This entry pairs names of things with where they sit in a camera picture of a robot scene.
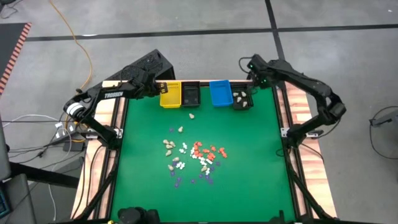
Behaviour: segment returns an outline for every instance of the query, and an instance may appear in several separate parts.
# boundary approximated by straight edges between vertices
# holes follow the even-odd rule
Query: blue bin
[[[209,87],[213,106],[229,106],[233,104],[231,85],[228,80],[209,82]]]

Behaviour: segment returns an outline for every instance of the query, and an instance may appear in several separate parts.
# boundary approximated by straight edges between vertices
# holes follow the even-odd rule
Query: black cable
[[[341,119],[339,119],[337,121],[337,123],[326,134],[322,134],[322,135],[320,135],[318,137],[315,137],[315,138],[312,138],[312,139],[320,139],[320,138],[322,138],[324,136],[327,136],[328,134],[330,134],[338,126],[338,124],[340,124],[340,121],[341,121]]]
[[[18,9],[16,9],[16,8],[14,8],[14,7],[15,7],[18,3],[20,3],[21,1],[23,1],[23,0],[20,0],[20,1],[16,2],[16,3],[15,3],[14,5],[12,5],[12,6],[9,6],[9,5],[7,4],[7,5],[6,5],[7,8],[14,10],[14,12],[12,12],[11,14],[9,14],[9,15],[6,16],[6,17],[3,17],[3,16],[1,16],[1,11],[0,11],[0,17],[1,17],[1,19],[8,19],[8,18],[10,18],[13,14],[17,13],[17,12],[18,12]]]
[[[92,173],[92,170],[93,170],[93,164],[94,164],[94,161],[95,161],[95,157],[96,157],[97,153],[100,151],[101,147],[103,147],[103,146],[101,145],[100,147],[97,148],[97,150],[95,151],[94,156],[93,156],[93,158],[92,158],[92,160],[91,160],[90,174],[88,174],[88,188],[87,188],[86,207],[87,207],[87,205],[88,205],[88,196],[90,196],[91,173]]]
[[[241,58],[239,58],[239,60],[238,60],[238,65],[239,65],[239,68],[242,70],[242,72],[249,74],[249,72],[245,71],[245,69],[243,69],[243,67],[242,67],[242,65],[241,65],[241,61],[242,61],[243,59],[251,59],[251,57],[241,57]]]
[[[308,146],[308,145],[306,145],[306,144],[304,144],[304,143],[301,143],[301,145],[303,145],[303,146],[305,146],[305,147],[311,149],[313,152],[315,152],[316,154],[318,154],[319,157],[322,159],[322,162],[325,163],[325,161],[323,160],[323,156],[322,156],[318,151],[316,151],[314,148],[312,148],[312,147],[310,147],[310,146]]]
[[[82,164],[80,164],[77,168],[73,168],[67,171],[62,172],[61,174],[65,174],[67,172],[73,171],[73,170],[77,170],[81,167]],[[32,188],[29,189],[28,193],[17,203],[17,205],[14,207],[14,211],[18,208],[18,206],[24,201],[24,199],[28,196],[30,196],[30,193],[33,191],[33,189],[35,189],[35,187],[39,184],[40,182],[36,182],[34,183],[34,186]],[[13,213],[10,213],[6,219],[6,222],[4,224],[6,224],[8,222],[8,219],[10,219],[10,217],[12,216]]]
[[[386,110],[386,109],[390,109],[390,108],[398,108],[398,106],[387,106],[387,107],[385,107],[385,108],[379,110],[379,111],[373,116],[372,119],[375,119],[376,116],[377,116],[379,113],[381,113],[382,111],[384,111],[384,110]],[[375,151],[377,154],[379,154],[379,156],[384,157],[384,158],[386,158],[386,159],[394,159],[394,160],[395,160],[395,159],[398,159],[398,158],[394,158],[394,157],[385,156],[385,155],[381,154],[379,151],[376,150],[376,148],[374,147],[374,144],[373,144],[373,140],[372,140],[372,125],[371,125],[370,123],[369,123],[369,139],[370,139],[370,142],[371,142],[371,146],[372,146],[373,151]]]

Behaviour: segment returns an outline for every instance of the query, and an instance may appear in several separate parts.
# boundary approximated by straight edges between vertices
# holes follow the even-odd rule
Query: table
[[[103,86],[112,86],[117,84],[117,81],[105,81],[103,82]],[[266,102],[264,104],[259,104],[259,100],[256,99],[257,97],[264,97],[261,95],[268,95],[268,96],[272,96],[272,94],[270,94],[269,92],[272,91],[270,90],[261,90],[260,93],[258,93],[257,95],[254,95],[254,108],[250,109],[249,111],[251,111],[251,113],[259,113],[261,110],[261,108],[264,111],[264,108],[267,107],[273,107],[275,108],[275,104],[274,104],[274,100],[273,98],[269,98],[268,100],[266,100]],[[295,123],[299,123],[299,122],[303,122],[306,121],[307,119],[310,118],[310,112],[309,112],[309,108],[308,108],[308,103],[307,103],[307,99],[305,96],[305,93],[296,89],[294,86],[291,86],[287,83],[287,93],[289,94],[289,102],[290,102],[290,109],[292,111],[292,117],[295,121]],[[211,106],[206,106],[206,105],[210,105],[205,104],[204,101],[210,100],[209,98],[209,93],[207,93],[206,91],[202,92],[202,104],[200,106],[200,109],[197,110],[201,110],[201,111],[196,111],[194,112],[194,114],[196,115],[209,115],[210,113],[214,113],[216,111],[212,110]],[[281,92],[278,92],[278,96],[279,96],[279,104],[280,106],[280,111],[281,111],[281,115],[283,117],[283,121],[284,121],[284,126],[286,127],[286,112],[285,112],[285,108],[283,106],[283,101],[282,101],[282,95]],[[149,99],[149,100],[140,100],[140,101],[134,101],[134,106],[136,106],[137,108],[141,107],[141,106],[154,106],[155,103],[151,102],[151,100],[153,99]],[[123,142],[123,147],[122,147],[122,153],[121,153],[121,160],[119,163],[119,174],[118,177],[120,177],[121,175],[123,176],[123,178],[118,178],[117,179],[117,184],[111,186],[111,188],[116,189],[115,190],[115,194],[109,194],[109,189],[105,192],[103,199],[102,199],[102,203],[100,208],[97,211],[97,214],[99,217],[112,217],[115,218],[116,214],[115,212],[117,212],[115,209],[113,209],[112,212],[110,212],[110,209],[107,209],[107,202],[108,202],[108,196],[110,195],[110,201],[113,202],[113,207],[126,207],[126,206],[133,206],[133,205],[128,205],[128,200],[126,200],[126,198],[132,197],[134,198],[135,201],[138,201],[140,206],[145,206],[143,205],[143,203],[145,203],[145,201],[148,202],[147,205],[150,205],[150,202],[155,202],[157,198],[164,198],[165,204],[162,205],[157,205],[160,206],[159,208],[159,213],[160,213],[160,217],[162,219],[162,221],[165,222],[185,222],[187,221],[188,217],[193,217],[193,219],[191,220],[197,220],[200,218],[205,218],[207,220],[204,221],[260,221],[260,220],[266,220],[267,218],[269,218],[270,216],[275,216],[277,215],[277,213],[275,213],[276,210],[278,209],[283,209],[285,212],[285,217],[286,219],[293,219],[294,218],[294,214],[292,211],[292,201],[291,199],[289,199],[290,195],[290,190],[289,190],[289,184],[287,182],[286,179],[286,168],[284,167],[284,161],[282,158],[278,158],[275,156],[275,148],[277,148],[280,145],[280,137],[278,136],[278,132],[275,132],[275,130],[278,129],[278,122],[275,118],[276,116],[276,110],[273,110],[273,113],[264,113],[261,116],[263,117],[263,119],[256,119],[257,117],[252,117],[249,116],[250,113],[248,113],[248,115],[246,115],[245,119],[248,122],[245,123],[239,123],[239,126],[242,127],[244,126],[245,128],[248,129],[249,133],[253,133],[258,131],[258,127],[261,128],[266,128],[266,130],[262,130],[262,133],[264,133],[265,131],[267,131],[267,134],[264,134],[263,138],[270,138],[268,139],[268,142],[271,142],[272,145],[269,146],[269,148],[273,148],[273,150],[268,150],[266,152],[267,155],[264,154],[264,152],[257,152],[256,148],[257,147],[264,147],[261,144],[261,142],[259,140],[259,136],[258,133],[254,134],[253,136],[251,136],[250,134],[242,134],[239,133],[238,131],[236,131],[236,125],[229,125],[228,129],[225,130],[224,134],[222,132],[222,130],[220,129],[220,126],[212,126],[209,125],[209,121],[203,122],[203,124],[201,124],[201,120],[200,118],[195,118],[195,122],[191,122],[191,123],[186,123],[184,122],[184,124],[181,124],[182,126],[185,126],[186,128],[189,129],[193,129],[193,128],[198,128],[200,131],[198,131],[198,133],[200,133],[200,137],[197,137],[197,134],[193,135],[193,134],[188,134],[186,137],[186,142],[187,144],[190,142],[194,142],[194,141],[203,141],[205,144],[209,145],[209,144],[218,144],[218,145],[223,145],[223,147],[226,148],[226,150],[230,150],[231,155],[235,154],[237,155],[236,157],[231,157],[229,156],[225,161],[222,161],[222,165],[221,167],[216,167],[216,169],[220,168],[220,172],[217,173],[215,172],[214,175],[212,174],[212,178],[214,179],[214,184],[211,185],[211,189],[209,188],[209,184],[206,184],[206,182],[200,182],[201,180],[199,178],[196,178],[197,183],[195,184],[190,184],[190,183],[184,183],[181,185],[181,187],[178,189],[178,192],[175,193],[171,193],[168,195],[165,195],[165,193],[168,192],[167,189],[169,188],[173,188],[173,184],[175,182],[175,180],[173,180],[170,175],[163,175],[162,177],[157,177],[155,178],[158,179],[159,181],[161,181],[161,184],[149,184],[151,187],[148,187],[147,189],[144,186],[148,186],[145,184],[141,184],[140,187],[134,187],[134,190],[129,190],[128,186],[132,186],[131,183],[129,184],[130,181],[134,181],[137,180],[138,182],[144,181],[146,179],[146,175],[144,175],[145,172],[149,172],[151,174],[158,174],[159,173],[159,169],[164,169],[165,172],[167,172],[167,161],[165,160],[165,156],[163,155],[163,153],[165,152],[165,150],[161,151],[162,146],[160,146],[160,153],[153,153],[150,155],[146,155],[148,153],[148,151],[145,150],[146,145],[145,144],[149,144],[147,141],[148,139],[143,138],[143,135],[139,135],[138,132],[135,132],[135,134],[137,134],[137,137],[135,134],[131,134],[131,128],[130,126],[139,126],[139,130],[142,130],[143,133],[147,133],[149,130],[149,128],[152,128],[151,126],[153,126],[153,123],[148,123],[149,120],[148,119],[131,119],[130,116],[139,116],[139,115],[144,115],[144,112],[142,112],[142,110],[130,110],[129,107],[129,111],[127,112],[127,120],[126,120],[126,125],[124,125],[124,120],[125,118],[123,117],[123,109],[124,109],[124,99],[121,99],[120,102],[118,103],[116,109],[115,107],[115,99],[112,100],[104,100],[102,102],[100,102],[97,106],[96,109],[96,115],[95,118],[103,124],[108,124],[110,125],[112,122],[112,114],[114,112],[118,112],[117,116],[114,117],[114,122],[116,126],[118,127],[122,127],[124,126],[124,142]],[[178,121],[179,119],[187,119],[187,121],[189,121],[189,117],[188,117],[188,111],[189,110],[163,110],[159,107],[159,102],[157,102],[157,109],[153,107],[153,110],[151,110],[150,114],[146,114],[145,115],[149,115],[153,117],[153,115],[155,115],[155,113],[157,110],[162,110],[163,113],[165,113],[166,117],[168,117],[168,119],[164,120],[164,119],[156,119],[155,122],[157,124],[160,124],[159,129],[162,130],[157,130],[156,133],[154,134],[154,139],[153,141],[156,142],[156,144],[162,144],[162,139],[167,139],[167,138],[173,138],[171,135],[169,135],[167,133],[167,131],[164,131],[164,128],[167,126],[170,126],[172,123],[170,123],[172,120]],[[232,119],[235,120],[237,123],[239,122],[237,119],[237,113],[228,113],[227,110],[232,111],[232,109],[228,109],[228,108],[222,108],[219,111],[220,113],[224,112],[224,114],[227,114],[227,116],[225,117],[225,119],[223,121],[220,121],[220,118],[222,118],[221,114],[218,114],[217,116],[214,116],[214,118],[207,118],[209,120],[212,121],[212,123],[220,123],[220,122],[225,122],[225,124],[227,124],[227,120]],[[179,127],[180,124],[173,124],[175,125],[174,128],[177,129]],[[212,134],[214,133],[214,131],[216,133],[219,133],[220,135],[222,135],[222,138],[214,138],[212,136]],[[249,155],[248,153],[244,153],[242,150],[239,150],[239,148],[245,148],[247,147],[248,144],[245,141],[239,141],[240,143],[237,143],[233,141],[234,138],[238,138],[239,136],[243,135],[245,138],[248,138],[249,142],[253,144],[254,143],[254,149],[253,151],[257,154],[251,154]],[[230,141],[222,141],[222,139],[225,139],[226,137],[231,136]],[[178,138],[178,140],[176,141],[176,143],[180,144],[181,141],[183,139]],[[318,143],[314,140],[306,140],[305,144],[315,148],[316,150],[319,151],[319,146]],[[99,151],[99,153],[97,154],[97,156],[93,159],[93,154],[96,151],[96,149],[100,146],[100,143],[98,141],[90,141],[88,144],[88,149],[87,149],[87,154],[86,154],[86,166],[85,166],[85,182],[83,183],[83,178],[82,175],[83,173],[81,173],[81,178],[80,178],[80,184],[78,186],[78,190],[76,193],[76,200],[75,200],[75,204],[74,204],[74,208],[73,211],[75,211],[75,209],[77,208],[78,205],[78,201],[80,200],[80,196],[82,194],[82,188],[83,188],[83,184],[85,185],[85,190],[83,192],[83,200],[81,202],[81,204],[83,206],[80,206],[78,208],[78,212],[77,214],[79,214],[85,207],[86,205],[86,198],[88,196],[88,200],[91,200],[91,198],[94,196],[94,194],[96,193],[97,189],[98,189],[98,185],[99,185],[99,181],[100,181],[100,177],[101,177],[101,173],[102,170],[106,169],[107,171],[110,170],[111,165],[113,164],[113,160],[112,157],[114,157],[114,152],[111,152],[110,154],[110,159],[108,161],[108,167],[103,167],[104,164],[104,157],[105,157],[105,150],[102,147]],[[124,150],[124,148],[129,148],[129,147],[134,147],[136,150],[134,151],[129,151],[129,150]],[[173,154],[173,156],[179,155],[179,152],[174,149],[175,152]],[[330,215],[335,216],[335,210],[334,210],[334,205],[333,205],[333,201],[331,199],[331,194],[330,194],[330,189],[328,186],[328,182],[327,182],[327,177],[325,174],[325,169],[322,163],[322,160],[317,157],[317,155],[314,155],[312,152],[308,151],[305,147],[300,147],[300,152],[301,152],[301,159],[302,159],[302,165],[303,165],[303,169],[304,169],[304,174],[306,177],[306,183],[307,183],[307,187],[309,189],[309,191],[311,191],[311,193],[313,194],[313,196],[317,199],[318,203],[326,210],[326,212],[328,212]],[[135,167],[137,167],[137,169],[132,169],[132,166],[128,163],[128,161],[134,157],[138,157],[140,159],[136,159],[134,160],[134,165]],[[148,164],[150,164],[150,160],[148,158],[151,158],[151,160],[153,160],[154,164],[159,164],[156,166],[150,166]],[[269,158],[268,161],[265,161],[263,163],[259,162],[259,159],[266,159]],[[89,176],[89,171],[90,171],[90,166],[91,163],[93,163],[93,171],[91,174],[91,180],[88,180],[88,176]],[[238,167],[238,164],[244,164],[244,167]],[[187,174],[186,177],[183,177],[184,179],[189,179],[192,177],[188,177],[190,175],[188,174],[193,174],[194,171],[190,170],[193,168],[186,168],[187,170],[182,170],[182,171],[186,171],[185,173]],[[256,179],[256,175],[253,172],[254,170],[263,170],[261,172],[261,177],[257,176]],[[239,179],[244,180],[243,182],[233,182],[232,183],[232,178],[234,177],[228,177],[228,174],[237,174],[239,176]],[[279,188],[275,187],[275,185],[272,185],[270,187],[266,187],[266,185],[264,185],[265,182],[267,182],[267,180],[269,180],[269,182],[272,183],[280,183],[279,184]],[[91,181],[91,188],[90,188],[90,192],[87,192],[87,185],[89,183],[89,181]],[[258,196],[258,198],[254,198],[253,196],[251,196],[251,194],[249,194],[249,190],[248,187],[254,187],[255,189],[259,189],[259,186],[256,185],[257,183],[262,183],[261,187],[262,190],[264,190],[265,192],[269,192],[269,194],[262,194],[260,196]],[[198,195],[192,195],[190,194],[190,192],[193,191],[193,188],[196,187],[196,192],[198,192]],[[144,193],[148,193],[148,192],[155,192],[153,195],[146,195],[146,194],[142,194],[144,196],[140,196],[140,194],[138,194],[138,191],[144,191]],[[298,197],[298,205],[300,207],[300,213],[305,213],[305,209],[304,209],[304,204],[303,204],[303,199],[301,194],[299,193],[299,190],[297,189],[297,197]],[[123,192],[124,195],[128,194],[128,197],[123,197],[123,194],[118,193],[118,192]],[[250,217],[247,214],[235,214],[235,215],[230,215],[227,216],[225,213],[223,212],[214,212],[216,209],[220,209],[220,207],[224,206],[227,209],[230,209],[230,213],[237,213],[237,209],[238,206],[232,206],[229,205],[228,202],[231,201],[230,197],[228,197],[228,194],[230,195],[230,193],[236,193],[239,192],[240,198],[245,198],[245,200],[240,201],[243,203],[244,206],[251,206],[251,209],[259,209],[261,208],[259,206],[259,204],[261,202],[273,202],[273,204],[268,203],[270,206],[264,205],[266,203],[261,203],[261,206],[263,208],[263,210],[261,210],[262,212],[264,210],[269,210],[271,212],[269,213],[262,213],[260,215],[251,215]],[[211,196],[216,196],[216,195],[220,195],[219,200],[217,200],[217,202],[213,203],[214,201],[214,197],[209,199],[206,198],[204,196],[201,197],[201,195],[211,195]],[[187,204],[184,203],[180,203],[181,202],[181,198],[186,198],[188,197],[188,199],[195,199],[195,206],[192,209],[187,209]],[[172,206],[174,207],[178,207],[178,209],[182,210],[181,211],[181,215],[178,216],[178,218],[172,214],[169,213],[169,211],[167,210],[167,205],[170,205],[170,203],[172,203]],[[208,207],[209,209],[206,209],[206,211],[212,211],[212,212],[190,212],[190,210],[198,210],[200,209],[200,206],[203,205],[207,205],[206,207]]]

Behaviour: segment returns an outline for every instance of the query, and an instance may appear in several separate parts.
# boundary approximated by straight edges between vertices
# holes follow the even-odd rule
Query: yellow bin
[[[167,93],[160,94],[160,105],[163,108],[181,106],[181,82],[167,82]]]

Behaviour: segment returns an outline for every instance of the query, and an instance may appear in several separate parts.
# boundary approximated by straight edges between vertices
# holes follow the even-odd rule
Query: cable
[[[65,174],[65,173],[67,173],[67,172],[70,172],[70,171],[73,171],[73,170],[77,170],[77,169],[79,169],[79,168],[81,167],[81,165],[82,165],[82,164],[80,164],[77,168],[72,168],[72,169],[70,169],[70,170],[64,171],[64,172],[62,172],[61,174]],[[18,208],[18,206],[24,201],[24,199],[25,199],[26,197],[30,196],[30,193],[33,191],[33,189],[34,189],[38,184],[39,184],[39,182],[34,183],[34,186],[33,186],[32,188],[30,188],[29,191],[28,191],[28,193],[17,203],[17,205],[14,207],[13,211],[15,211],[15,210]],[[5,222],[4,224],[6,224],[6,223],[8,222],[8,219],[10,219],[11,216],[12,216],[12,213],[10,213],[10,214],[8,215],[8,218],[7,218],[7,220],[6,220],[6,222]]]
[[[13,122],[15,122],[15,121],[17,121],[17,120],[19,120],[19,119],[21,119],[21,118],[26,118],[26,117],[31,117],[31,116],[41,117],[41,118],[48,118],[48,119],[52,119],[52,120],[54,120],[54,121],[58,121],[58,119],[53,118],[53,117],[51,117],[51,116],[47,116],[47,115],[41,115],[41,114],[26,114],[26,115],[19,116],[19,117],[17,117],[16,119],[13,119],[12,121],[8,122],[7,124],[4,124],[4,125],[3,125],[3,128],[9,126],[11,123],[13,123]]]
[[[93,170],[93,164],[94,164],[94,160],[95,160],[95,156],[97,155],[97,153],[100,151],[100,149],[102,148],[102,145],[100,147],[97,148],[97,150],[94,153],[94,156],[91,160],[91,164],[90,164],[90,174],[88,175],[88,188],[87,188],[87,200],[86,200],[86,207],[88,205],[88,197],[90,196],[90,187],[91,187],[91,173]]]
[[[341,119],[339,119],[337,121],[337,123],[326,134],[322,134],[322,135],[320,135],[318,137],[315,137],[315,138],[312,138],[312,139],[320,139],[320,138],[322,138],[324,136],[327,136],[328,134],[330,134],[338,126],[338,124],[340,124],[340,121],[341,121]]]
[[[325,161],[323,160],[323,156],[322,156],[318,151],[316,151],[314,148],[312,148],[312,147],[310,147],[310,146],[308,146],[308,145],[306,145],[306,144],[304,144],[304,143],[301,143],[301,145],[303,145],[303,146],[309,148],[310,150],[312,150],[313,152],[315,152],[316,154],[318,154],[319,157],[322,159],[322,162],[325,163]]]
[[[15,2],[15,4],[12,5],[12,6],[9,6],[9,5],[7,4],[7,5],[6,5],[7,8],[14,10],[14,12],[12,12],[11,14],[9,14],[9,15],[6,16],[6,17],[0,16],[1,19],[8,19],[8,18],[10,18],[12,15],[14,15],[15,13],[17,13],[17,12],[18,12],[18,9],[16,9],[16,8],[14,8],[14,7],[15,7],[17,4],[19,4],[21,1],[23,1],[23,0],[20,0],[20,1],[18,1],[18,2]]]
[[[70,136],[70,133],[69,133],[68,129],[66,129],[66,128],[62,128],[62,129],[65,130],[67,132],[67,134],[69,135],[70,142],[69,142],[69,150],[68,150],[68,152],[65,154],[65,156],[62,157],[62,159],[60,159],[60,161],[64,160],[66,157],[68,157],[68,155],[70,153],[70,150],[72,149],[72,137]],[[58,165],[59,164],[56,164],[55,166],[53,166],[52,169],[51,169],[51,172],[53,172],[54,169]],[[55,205],[55,200],[54,200],[54,197],[53,197],[52,192],[51,192],[51,185],[48,184],[48,186],[49,186],[50,197],[51,197],[51,200],[52,200],[52,205],[54,207],[54,218],[53,218],[53,221],[56,221],[57,220],[57,206]]]
[[[241,61],[243,59],[251,59],[251,57],[241,57],[241,58],[239,58],[239,61],[238,61],[239,68],[242,70],[242,72],[249,74],[249,72],[245,71],[245,69],[243,69],[243,67],[241,65]]]
[[[385,111],[386,109],[390,109],[390,108],[398,108],[398,106],[387,106],[387,107],[385,107],[385,108],[379,110],[379,111],[373,116],[372,119],[375,119],[376,116],[377,116],[379,113]],[[386,158],[386,159],[393,159],[393,160],[398,159],[398,157],[388,157],[388,156],[385,156],[385,155],[381,154],[379,151],[376,150],[376,148],[374,147],[374,144],[373,144],[373,140],[372,140],[372,125],[371,125],[370,123],[369,123],[369,140],[370,140],[370,142],[371,142],[371,146],[372,146],[373,151],[375,151],[377,154],[379,154],[379,156],[381,156],[381,157],[383,157],[383,158]]]

